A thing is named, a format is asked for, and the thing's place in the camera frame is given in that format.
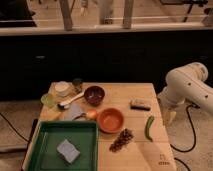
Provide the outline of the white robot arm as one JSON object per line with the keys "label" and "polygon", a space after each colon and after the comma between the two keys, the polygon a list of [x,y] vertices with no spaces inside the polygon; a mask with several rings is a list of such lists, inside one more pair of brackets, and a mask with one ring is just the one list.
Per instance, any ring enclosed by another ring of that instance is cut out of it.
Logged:
{"label": "white robot arm", "polygon": [[213,88],[205,84],[207,78],[208,70],[200,62],[193,62],[167,73],[166,86],[157,95],[165,126],[171,124],[176,116],[175,108],[186,99],[213,114]]}

